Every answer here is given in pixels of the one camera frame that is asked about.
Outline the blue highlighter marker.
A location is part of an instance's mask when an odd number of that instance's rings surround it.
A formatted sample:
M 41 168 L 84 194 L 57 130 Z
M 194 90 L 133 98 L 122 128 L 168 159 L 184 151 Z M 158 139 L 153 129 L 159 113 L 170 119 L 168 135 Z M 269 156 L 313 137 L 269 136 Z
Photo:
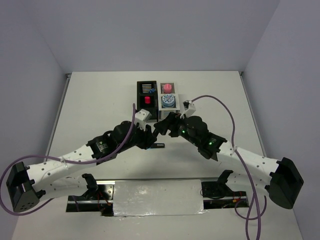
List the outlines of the blue highlighter marker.
M 155 142 L 148 149 L 163 149 L 165 146 L 164 143 Z

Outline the pink highlighter marker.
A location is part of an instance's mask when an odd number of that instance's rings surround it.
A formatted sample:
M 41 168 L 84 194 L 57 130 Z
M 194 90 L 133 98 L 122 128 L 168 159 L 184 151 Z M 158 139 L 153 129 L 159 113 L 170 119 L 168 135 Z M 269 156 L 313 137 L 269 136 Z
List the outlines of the pink highlighter marker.
M 145 96 L 145 97 L 144 97 L 144 103 L 145 103 L 146 105 L 151 104 L 151 97 L 150 97 L 150 96 Z

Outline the pink cylindrical tube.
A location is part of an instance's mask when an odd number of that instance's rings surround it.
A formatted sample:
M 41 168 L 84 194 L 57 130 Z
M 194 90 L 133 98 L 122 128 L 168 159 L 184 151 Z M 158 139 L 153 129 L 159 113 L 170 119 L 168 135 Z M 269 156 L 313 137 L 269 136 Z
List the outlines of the pink cylindrical tube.
M 171 94 L 174 90 L 174 87 L 172 84 L 170 83 L 165 83 L 163 86 L 162 86 L 162 90 L 163 90 L 163 93 L 164 94 Z

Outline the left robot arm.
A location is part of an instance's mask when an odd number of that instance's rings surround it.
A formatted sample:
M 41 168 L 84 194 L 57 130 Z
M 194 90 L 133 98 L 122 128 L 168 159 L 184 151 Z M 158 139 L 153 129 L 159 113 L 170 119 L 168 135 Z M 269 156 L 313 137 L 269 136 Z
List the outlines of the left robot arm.
M 60 157 L 45 156 L 45 162 L 25 165 L 23 156 L 11 163 L 4 173 L 12 209 L 1 207 L 14 216 L 25 216 L 40 209 L 38 203 L 48 204 L 54 198 L 81 194 L 91 200 L 97 196 L 96 180 L 84 173 L 80 181 L 72 174 L 111 161 L 132 147 L 146 150 L 157 141 L 159 132 L 151 126 L 123 121 L 113 130 L 89 140 L 80 148 Z

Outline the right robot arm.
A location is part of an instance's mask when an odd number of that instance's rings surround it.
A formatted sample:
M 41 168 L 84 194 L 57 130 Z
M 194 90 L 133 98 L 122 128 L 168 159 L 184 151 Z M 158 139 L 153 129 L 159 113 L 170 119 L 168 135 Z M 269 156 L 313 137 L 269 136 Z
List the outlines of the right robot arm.
M 199 116 L 181 118 L 171 112 L 167 118 L 154 124 L 155 131 L 172 138 L 182 137 L 194 146 L 207 160 L 230 165 L 221 174 L 223 180 L 217 184 L 218 192 L 230 195 L 241 184 L 231 180 L 232 173 L 244 169 L 246 177 L 259 181 L 257 188 L 267 193 L 269 199 L 284 209 L 292 209 L 304 184 L 295 163 L 289 158 L 281 160 L 264 157 L 233 145 L 225 138 L 208 130 L 208 125 Z

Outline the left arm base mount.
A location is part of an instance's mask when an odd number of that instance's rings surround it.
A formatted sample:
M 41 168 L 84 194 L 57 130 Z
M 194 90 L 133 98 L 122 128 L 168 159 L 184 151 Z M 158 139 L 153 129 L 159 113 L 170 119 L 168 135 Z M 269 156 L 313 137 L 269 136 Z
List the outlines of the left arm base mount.
M 103 217 L 114 216 L 115 182 L 96 180 L 92 174 L 84 173 L 85 192 L 80 196 L 70 195 L 67 199 L 67 213 L 97 212 Z

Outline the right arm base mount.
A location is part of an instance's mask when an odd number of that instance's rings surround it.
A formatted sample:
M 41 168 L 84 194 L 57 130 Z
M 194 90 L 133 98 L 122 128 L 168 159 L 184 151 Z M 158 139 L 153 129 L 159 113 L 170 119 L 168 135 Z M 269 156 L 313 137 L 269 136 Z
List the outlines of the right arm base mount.
M 205 210 L 231 209 L 236 204 L 239 208 L 249 207 L 245 191 L 233 191 L 218 178 L 202 179 L 199 193 Z

